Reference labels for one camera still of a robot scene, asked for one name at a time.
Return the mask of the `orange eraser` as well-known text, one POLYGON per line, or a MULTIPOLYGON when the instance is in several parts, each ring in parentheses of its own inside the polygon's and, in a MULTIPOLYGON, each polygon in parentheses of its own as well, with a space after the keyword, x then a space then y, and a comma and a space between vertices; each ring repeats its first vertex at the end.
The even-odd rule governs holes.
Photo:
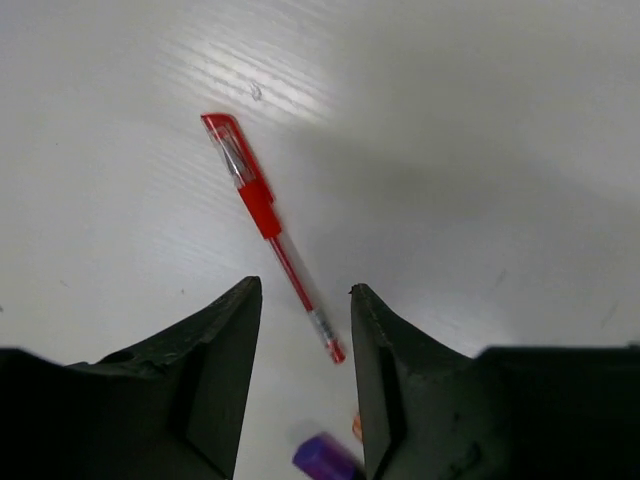
POLYGON ((356 414, 352 422, 352 432, 360 443, 363 442, 363 433, 360 414, 356 414))

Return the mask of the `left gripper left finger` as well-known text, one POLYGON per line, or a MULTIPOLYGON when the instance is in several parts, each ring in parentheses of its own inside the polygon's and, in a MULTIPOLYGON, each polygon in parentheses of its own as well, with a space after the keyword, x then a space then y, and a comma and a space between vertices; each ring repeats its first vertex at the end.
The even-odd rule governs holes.
POLYGON ((233 478, 261 308, 249 276, 143 341, 70 365, 71 478, 233 478))

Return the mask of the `purple highlighter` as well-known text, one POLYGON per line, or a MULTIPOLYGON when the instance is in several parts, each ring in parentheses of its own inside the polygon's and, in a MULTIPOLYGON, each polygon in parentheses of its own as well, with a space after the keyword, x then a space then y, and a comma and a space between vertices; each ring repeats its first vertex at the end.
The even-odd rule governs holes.
POLYGON ((295 451, 292 464, 314 480, 365 480, 356 457, 327 433, 305 440, 295 451))

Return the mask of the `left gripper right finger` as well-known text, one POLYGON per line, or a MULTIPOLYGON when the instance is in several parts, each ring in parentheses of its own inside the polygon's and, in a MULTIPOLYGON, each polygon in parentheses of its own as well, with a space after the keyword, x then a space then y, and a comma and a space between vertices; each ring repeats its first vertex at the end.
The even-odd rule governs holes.
POLYGON ((368 479, 472 479, 480 433, 473 362, 351 290, 351 332, 368 479))

